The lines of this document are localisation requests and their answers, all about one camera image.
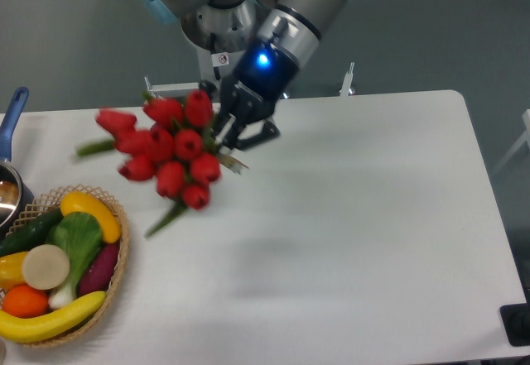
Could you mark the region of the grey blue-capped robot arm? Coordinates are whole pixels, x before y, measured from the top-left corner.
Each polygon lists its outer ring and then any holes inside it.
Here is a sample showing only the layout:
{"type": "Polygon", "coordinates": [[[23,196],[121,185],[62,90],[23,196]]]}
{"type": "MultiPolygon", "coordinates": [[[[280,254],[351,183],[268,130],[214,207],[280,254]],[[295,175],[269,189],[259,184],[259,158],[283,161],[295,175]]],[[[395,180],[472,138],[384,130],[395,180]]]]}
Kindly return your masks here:
{"type": "Polygon", "coordinates": [[[202,86],[219,100],[212,134],[224,154],[278,136],[277,101],[349,1],[141,0],[195,48],[202,86]]]}

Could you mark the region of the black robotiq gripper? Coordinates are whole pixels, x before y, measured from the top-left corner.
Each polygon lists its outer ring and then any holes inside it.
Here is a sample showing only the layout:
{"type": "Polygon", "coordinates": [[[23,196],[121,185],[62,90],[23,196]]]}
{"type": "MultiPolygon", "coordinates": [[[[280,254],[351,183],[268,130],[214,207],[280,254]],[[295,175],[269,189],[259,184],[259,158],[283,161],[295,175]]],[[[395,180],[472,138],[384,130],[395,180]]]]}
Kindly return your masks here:
{"type": "Polygon", "coordinates": [[[220,110],[212,126],[217,147],[247,151],[279,138],[280,130],[269,117],[299,69],[292,56],[272,41],[253,40],[232,72],[221,80],[220,110]],[[260,132],[239,138],[245,126],[263,119],[260,132]]]}

